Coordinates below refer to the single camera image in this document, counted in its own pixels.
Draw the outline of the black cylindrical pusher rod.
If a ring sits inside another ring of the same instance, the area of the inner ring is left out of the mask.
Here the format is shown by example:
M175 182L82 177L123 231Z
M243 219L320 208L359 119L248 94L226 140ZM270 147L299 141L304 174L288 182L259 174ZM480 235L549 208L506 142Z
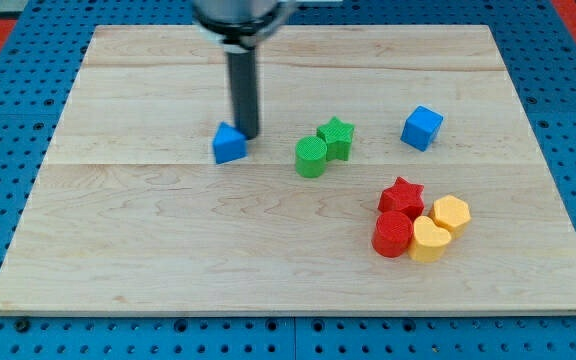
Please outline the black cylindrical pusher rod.
M226 59L234 124L251 140L260 132L256 50L228 53Z

